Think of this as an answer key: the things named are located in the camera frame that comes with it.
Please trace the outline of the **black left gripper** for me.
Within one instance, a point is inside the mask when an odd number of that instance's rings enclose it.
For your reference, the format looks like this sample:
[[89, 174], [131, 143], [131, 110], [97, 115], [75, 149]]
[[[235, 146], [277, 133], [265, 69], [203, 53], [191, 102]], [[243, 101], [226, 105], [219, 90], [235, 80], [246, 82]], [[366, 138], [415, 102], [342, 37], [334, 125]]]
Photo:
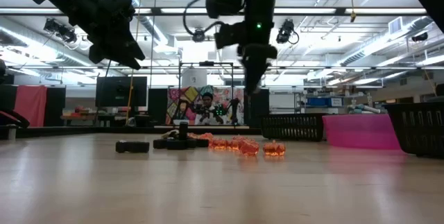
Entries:
[[134, 14], [131, 0], [71, 0], [67, 6], [69, 22], [80, 26], [93, 43], [89, 59], [94, 64], [108, 59], [139, 70], [137, 60], [145, 55], [129, 29]]

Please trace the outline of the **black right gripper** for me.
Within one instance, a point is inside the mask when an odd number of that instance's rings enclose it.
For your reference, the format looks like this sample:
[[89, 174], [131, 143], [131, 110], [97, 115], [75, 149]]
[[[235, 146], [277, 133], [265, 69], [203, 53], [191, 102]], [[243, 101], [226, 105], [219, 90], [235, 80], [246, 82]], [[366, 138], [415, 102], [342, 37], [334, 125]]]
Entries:
[[274, 27], [272, 10], [245, 10], [245, 36], [239, 44], [244, 67], [245, 91], [254, 94], [258, 84], [270, 67], [268, 59], [276, 59], [278, 50], [269, 43]]

